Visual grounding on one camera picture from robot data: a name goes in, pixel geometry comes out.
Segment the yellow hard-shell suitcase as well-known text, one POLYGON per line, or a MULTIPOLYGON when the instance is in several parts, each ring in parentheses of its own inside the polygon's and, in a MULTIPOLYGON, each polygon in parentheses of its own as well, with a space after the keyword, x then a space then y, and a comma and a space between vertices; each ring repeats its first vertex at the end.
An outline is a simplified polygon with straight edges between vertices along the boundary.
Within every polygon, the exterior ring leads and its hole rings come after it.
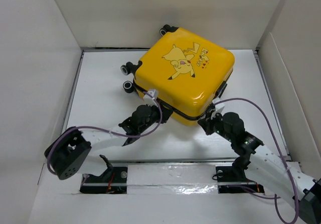
POLYGON ((161 38, 138 60, 121 66, 124 75, 133 75, 123 88, 139 97, 150 89, 157 99, 173 111, 172 118, 194 126, 221 97, 233 72, 232 52, 184 28, 164 25, 161 38))

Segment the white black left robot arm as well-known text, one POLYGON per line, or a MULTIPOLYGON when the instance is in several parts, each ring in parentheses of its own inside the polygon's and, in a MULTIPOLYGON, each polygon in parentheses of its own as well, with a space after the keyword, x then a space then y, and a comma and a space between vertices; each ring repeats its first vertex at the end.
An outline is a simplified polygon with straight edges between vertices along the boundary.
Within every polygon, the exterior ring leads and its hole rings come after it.
POLYGON ((172 114, 172 110, 162 105, 140 105, 112 130, 91 126, 69 127, 45 150, 47 168, 60 180, 79 173, 106 182, 112 175, 111 164, 104 154, 100 154, 105 165, 95 169, 90 163, 92 154, 109 147, 130 145, 155 132, 172 114))

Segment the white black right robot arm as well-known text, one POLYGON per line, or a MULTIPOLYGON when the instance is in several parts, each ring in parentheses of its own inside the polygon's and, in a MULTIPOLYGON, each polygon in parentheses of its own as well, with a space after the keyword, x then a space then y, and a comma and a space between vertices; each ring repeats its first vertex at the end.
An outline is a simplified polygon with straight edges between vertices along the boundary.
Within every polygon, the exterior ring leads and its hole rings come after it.
POLYGON ((320 223, 320 181, 296 168, 285 166, 263 142, 247 132, 238 114, 216 113, 198 121, 206 135, 218 134, 231 143, 238 155, 232 176, 263 185, 281 197, 305 223, 320 223))

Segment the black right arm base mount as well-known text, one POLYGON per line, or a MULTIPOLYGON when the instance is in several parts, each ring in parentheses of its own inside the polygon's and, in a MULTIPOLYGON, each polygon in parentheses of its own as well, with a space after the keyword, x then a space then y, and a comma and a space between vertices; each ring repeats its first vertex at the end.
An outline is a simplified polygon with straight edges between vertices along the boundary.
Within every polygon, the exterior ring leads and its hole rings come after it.
POLYGON ((223 164, 215 167, 212 179, 218 183, 218 193, 261 193, 265 190, 261 184, 248 179, 245 176, 244 166, 240 163, 240 157, 231 164, 223 164))

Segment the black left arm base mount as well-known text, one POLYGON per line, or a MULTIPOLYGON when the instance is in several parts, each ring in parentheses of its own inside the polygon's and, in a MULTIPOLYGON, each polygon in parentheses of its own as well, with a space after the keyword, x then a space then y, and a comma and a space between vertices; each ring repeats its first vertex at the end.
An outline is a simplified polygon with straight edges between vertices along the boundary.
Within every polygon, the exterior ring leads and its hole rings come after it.
POLYGON ((113 166, 104 155, 99 157, 106 169, 99 176, 83 174, 79 191, 83 194, 127 194, 128 167, 113 166))

